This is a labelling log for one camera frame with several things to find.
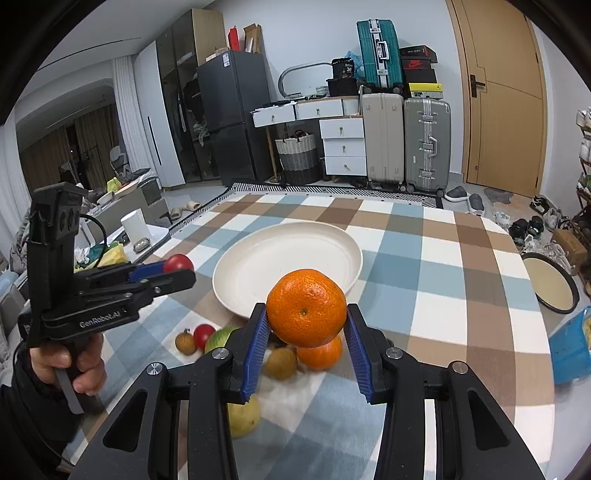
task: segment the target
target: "black refrigerator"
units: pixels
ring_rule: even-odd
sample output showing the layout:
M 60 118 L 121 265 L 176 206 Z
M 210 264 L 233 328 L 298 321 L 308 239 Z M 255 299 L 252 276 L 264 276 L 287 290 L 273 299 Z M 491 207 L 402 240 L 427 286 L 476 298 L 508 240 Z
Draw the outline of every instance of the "black refrigerator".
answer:
M 265 129 L 251 114 L 270 102 L 263 56 L 230 50 L 199 66 L 197 78 L 222 183 L 269 179 Z

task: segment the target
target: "suitcase handle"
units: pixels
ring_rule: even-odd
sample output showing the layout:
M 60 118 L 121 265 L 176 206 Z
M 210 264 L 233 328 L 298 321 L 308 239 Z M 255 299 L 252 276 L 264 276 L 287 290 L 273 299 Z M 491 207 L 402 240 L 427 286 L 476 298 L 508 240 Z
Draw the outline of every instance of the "suitcase handle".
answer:
M 433 142 L 433 153 L 431 156 L 435 157 L 437 155 L 437 138 L 429 137 L 429 140 L 431 140 Z
M 376 40 L 375 51 L 378 55 L 378 60 L 389 60 L 390 51 L 388 50 L 388 44 L 384 41 Z

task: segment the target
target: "black sleeve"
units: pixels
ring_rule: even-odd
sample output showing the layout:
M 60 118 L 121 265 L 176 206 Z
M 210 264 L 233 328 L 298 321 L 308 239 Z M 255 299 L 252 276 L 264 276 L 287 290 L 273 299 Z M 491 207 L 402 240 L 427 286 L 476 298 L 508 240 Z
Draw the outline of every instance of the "black sleeve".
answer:
M 56 472 L 62 453 L 74 436 L 80 416 L 70 412 L 64 395 L 33 373 L 28 349 L 18 354 L 12 386 L 0 387 L 0 468 L 2 477 L 67 478 Z

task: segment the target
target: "cherry tomato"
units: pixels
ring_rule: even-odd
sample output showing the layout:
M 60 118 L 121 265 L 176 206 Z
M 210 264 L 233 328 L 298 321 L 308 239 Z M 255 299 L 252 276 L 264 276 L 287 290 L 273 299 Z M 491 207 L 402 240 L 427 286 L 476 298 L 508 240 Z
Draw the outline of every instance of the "cherry tomato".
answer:
M 211 337 L 215 333 L 215 331 L 216 329 L 208 323 L 203 323 L 202 325 L 199 325 L 197 328 L 195 328 L 195 331 L 193 332 L 193 340 L 195 342 L 195 346 L 199 348 L 201 351 L 205 350 L 205 344 L 209 340 L 209 337 Z
M 194 270 L 191 259 L 183 254 L 175 254 L 164 262 L 164 272 L 176 272 L 177 270 Z

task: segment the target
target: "wooden door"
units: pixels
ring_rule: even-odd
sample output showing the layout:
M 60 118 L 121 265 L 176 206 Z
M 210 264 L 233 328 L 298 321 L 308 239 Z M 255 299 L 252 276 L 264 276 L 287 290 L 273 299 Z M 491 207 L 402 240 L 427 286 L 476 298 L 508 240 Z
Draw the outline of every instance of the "wooden door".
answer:
M 545 152 L 544 86 L 534 33 L 506 0 L 452 3 L 467 64 L 467 181 L 533 196 Z

